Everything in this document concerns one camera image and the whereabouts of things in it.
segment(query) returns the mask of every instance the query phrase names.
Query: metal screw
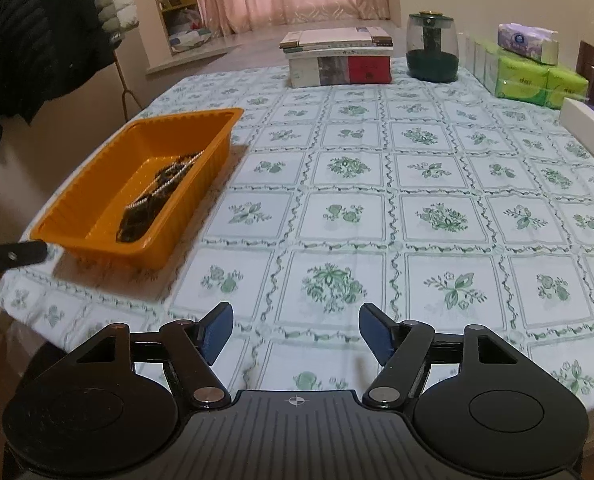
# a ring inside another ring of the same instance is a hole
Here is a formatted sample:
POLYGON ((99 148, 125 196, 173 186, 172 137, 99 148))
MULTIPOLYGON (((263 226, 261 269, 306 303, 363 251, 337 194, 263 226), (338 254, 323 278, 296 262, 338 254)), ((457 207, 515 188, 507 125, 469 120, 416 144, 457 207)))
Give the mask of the metal screw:
POLYGON ((399 392, 389 386, 379 386, 378 388, 373 388, 370 390, 368 395, 372 400, 375 400, 376 402, 382 402, 383 404, 387 402, 394 402, 399 398, 399 392))
POLYGON ((195 390, 193 396, 199 402, 212 404, 213 402, 219 402, 226 396, 226 394, 221 388, 215 388, 214 386, 204 386, 203 388, 195 390))

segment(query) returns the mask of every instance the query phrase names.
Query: tissue pack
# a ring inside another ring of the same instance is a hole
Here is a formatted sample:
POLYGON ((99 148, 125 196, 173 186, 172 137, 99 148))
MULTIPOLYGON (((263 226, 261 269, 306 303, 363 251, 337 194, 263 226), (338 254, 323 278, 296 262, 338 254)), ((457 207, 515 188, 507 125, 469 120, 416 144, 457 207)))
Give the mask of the tissue pack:
POLYGON ((497 33, 497 44, 538 63, 556 65, 559 58, 557 38, 558 33, 547 28, 502 23, 497 33))
POLYGON ((466 68, 499 98, 561 108, 564 97, 585 100, 588 81, 563 66, 547 66, 494 43, 468 39, 466 68))

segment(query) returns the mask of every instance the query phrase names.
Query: green tissue pack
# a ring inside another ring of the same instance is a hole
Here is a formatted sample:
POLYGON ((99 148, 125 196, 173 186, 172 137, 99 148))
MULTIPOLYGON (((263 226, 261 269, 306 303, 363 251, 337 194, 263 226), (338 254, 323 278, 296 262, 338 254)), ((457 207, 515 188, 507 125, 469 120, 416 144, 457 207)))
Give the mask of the green tissue pack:
POLYGON ((487 41, 469 39, 466 68, 495 97, 561 108, 564 97, 586 99, 588 81, 563 66, 542 65, 487 41))

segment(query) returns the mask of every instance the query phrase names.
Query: coat rack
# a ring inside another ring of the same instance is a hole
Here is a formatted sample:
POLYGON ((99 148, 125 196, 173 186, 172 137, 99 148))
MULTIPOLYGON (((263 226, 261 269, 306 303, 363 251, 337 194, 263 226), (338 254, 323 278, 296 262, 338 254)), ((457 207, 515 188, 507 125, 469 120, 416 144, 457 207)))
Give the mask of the coat rack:
POLYGON ((141 106, 141 104, 139 103, 139 101, 137 99, 137 96, 134 94, 134 92, 132 90, 130 90, 128 88, 128 85, 126 84, 126 79, 123 76, 122 67, 121 67, 121 65, 119 65, 119 59, 117 58, 117 53, 116 52, 113 52, 112 55, 114 56, 114 65, 117 67, 117 72, 119 73, 119 79, 122 80, 122 86, 123 86, 123 92, 122 92, 123 117, 126 120, 126 122, 128 122, 128 103, 126 102, 126 99, 127 99, 128 95, 130 97, 132 97, 133 101, 135 101, 135 103, 139 107, 139 110, 143 110, 143 106, 141 106))

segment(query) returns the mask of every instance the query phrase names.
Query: stack of books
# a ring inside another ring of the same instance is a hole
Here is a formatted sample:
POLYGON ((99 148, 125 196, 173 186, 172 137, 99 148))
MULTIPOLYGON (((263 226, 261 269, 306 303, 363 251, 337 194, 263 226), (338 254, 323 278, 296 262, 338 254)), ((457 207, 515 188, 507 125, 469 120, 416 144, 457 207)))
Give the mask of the stack of books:
POLYGON ((293 88, 392 80, 392 38, 381 27, 289 32, 279 46, 288 58, 293 88))

